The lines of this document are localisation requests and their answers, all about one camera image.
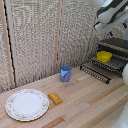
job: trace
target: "cup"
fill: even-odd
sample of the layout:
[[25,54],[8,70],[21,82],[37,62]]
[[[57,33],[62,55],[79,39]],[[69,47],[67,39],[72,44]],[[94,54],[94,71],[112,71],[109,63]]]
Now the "cup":
[[70,66],[61,67],[60,79],[62,82],[68,82],[70,80],[71,69]]

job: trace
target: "wooden countertop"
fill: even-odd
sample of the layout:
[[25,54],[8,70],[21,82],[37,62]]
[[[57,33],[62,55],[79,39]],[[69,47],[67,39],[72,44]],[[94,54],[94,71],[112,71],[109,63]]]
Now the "wooden countertop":
[[[48,111],[39,119],[20,122],[5,111],[11,94],[21,89],[37,89],[48,95],[56,92],[63,102],[50,101]],[[128,87],[122,78],[109,85],[89,74],[72,69],[69,82],[61,82],[60,74],[10,90],[0,95],[0,128],[110,128],[128,101]]]

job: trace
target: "sponge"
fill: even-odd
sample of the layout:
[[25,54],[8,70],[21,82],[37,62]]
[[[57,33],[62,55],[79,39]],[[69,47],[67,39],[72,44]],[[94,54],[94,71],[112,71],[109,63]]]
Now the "sponge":
[[48,96],[56,105],[62,102],[62,99],[55,92],[48,94]]

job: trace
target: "decorative plate rim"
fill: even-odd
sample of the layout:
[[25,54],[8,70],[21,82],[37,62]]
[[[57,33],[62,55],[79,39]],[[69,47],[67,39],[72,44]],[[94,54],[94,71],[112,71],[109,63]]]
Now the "decorative plate rim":
[[[38,94],[36,96],[40,96],[39,98],[42,101],[42,104],[41,105],[41,108],[40,110],[35,113],[35,115],[29,115],[29,116],[24,116],[24,115],[18,115],[18,113],[16,113],[12,107],[12,104],[13,104],[13,101],[19,97],[21,94],[23,93],[35,93],[35,94]],[[35,119],[38,119],[40,118],[42,115],[44,115],[46,113],[46,111],[48,110],[48,107],[49,107],[49,100],[48,100],[48,97],[41,91],[39,90],[36,90],[36,89],[23,89],[23,90],[19,90],[15,93],[13,93],[6,101],[6,104],[5,104],[5,109],[6,109],[6,112],[7,114],[12,117],[13,119],[15,120],[19,120],[19,121],[32,121],[32,120],[35,120]]]

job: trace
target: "white plate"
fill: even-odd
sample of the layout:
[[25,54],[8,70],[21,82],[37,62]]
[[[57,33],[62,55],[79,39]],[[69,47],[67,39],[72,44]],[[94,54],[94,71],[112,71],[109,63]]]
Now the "white plate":
[[20,121],[41,117],[49,107],[47,96],[35,89],[24,89],[12,94],[6,102],[6,112]]

